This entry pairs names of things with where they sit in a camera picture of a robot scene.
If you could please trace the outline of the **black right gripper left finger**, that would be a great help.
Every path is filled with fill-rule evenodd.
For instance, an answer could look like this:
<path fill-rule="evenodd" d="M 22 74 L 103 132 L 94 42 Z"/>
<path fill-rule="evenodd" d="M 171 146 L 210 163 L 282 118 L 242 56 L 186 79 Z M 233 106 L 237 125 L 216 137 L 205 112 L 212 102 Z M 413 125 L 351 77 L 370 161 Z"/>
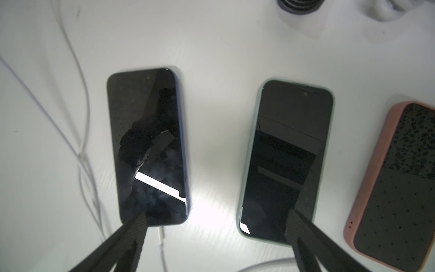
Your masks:
<path fill-rule="evenodd" d="M 147 217 L 137 213 L 125 222 L 101 246 L 95 249 L 73 272 L 135 272 L 148 229 Z"/>

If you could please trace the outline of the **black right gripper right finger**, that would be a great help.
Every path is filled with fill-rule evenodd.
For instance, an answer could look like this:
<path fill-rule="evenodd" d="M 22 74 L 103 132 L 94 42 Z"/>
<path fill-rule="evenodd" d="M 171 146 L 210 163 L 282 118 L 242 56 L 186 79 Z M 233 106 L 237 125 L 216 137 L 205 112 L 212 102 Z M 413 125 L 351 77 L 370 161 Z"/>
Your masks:
<path fill-rule="evenodd" d="M 286 241 L 301 272 L 320 272 L 320 265 L 329 272 L 368 271 L 297 210 L 288 213 Z"/>

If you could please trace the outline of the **pink case phone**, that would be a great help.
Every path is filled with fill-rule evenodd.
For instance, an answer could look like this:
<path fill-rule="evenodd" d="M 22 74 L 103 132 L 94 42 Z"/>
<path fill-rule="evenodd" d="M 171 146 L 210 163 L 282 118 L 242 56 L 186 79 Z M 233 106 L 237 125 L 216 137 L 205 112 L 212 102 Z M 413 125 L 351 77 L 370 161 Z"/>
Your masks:
<path fill-rule="evenodd" d="M 387 114 L 344 229 L 359 254 L 419 272 L 435 242 L 435 109 L 421 102 Z"/>

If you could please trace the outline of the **green case phone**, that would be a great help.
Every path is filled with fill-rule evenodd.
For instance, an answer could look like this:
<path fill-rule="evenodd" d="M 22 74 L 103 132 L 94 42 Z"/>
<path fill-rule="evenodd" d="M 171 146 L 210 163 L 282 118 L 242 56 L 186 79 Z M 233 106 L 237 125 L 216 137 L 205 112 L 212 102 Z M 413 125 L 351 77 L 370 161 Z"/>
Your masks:
<path fill-rule="evenodd" d="M 262 85 L 238 216 L 244 236 L 286 244 L 290 211 L 313 219 L 333 106 L 323 87 L 279 79 Z"/>

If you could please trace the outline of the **blue black phone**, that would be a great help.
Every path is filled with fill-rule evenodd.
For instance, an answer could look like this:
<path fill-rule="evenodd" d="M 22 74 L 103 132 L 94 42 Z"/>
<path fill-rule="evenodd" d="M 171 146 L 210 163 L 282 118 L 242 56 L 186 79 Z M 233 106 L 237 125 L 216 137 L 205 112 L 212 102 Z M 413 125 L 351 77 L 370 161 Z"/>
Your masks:
<path fill-rule="evenodd" d="M 188 217 L 181 98 L 169 68 L 115 73 L 107 84 L 120 218 L 151 227 Z"/>

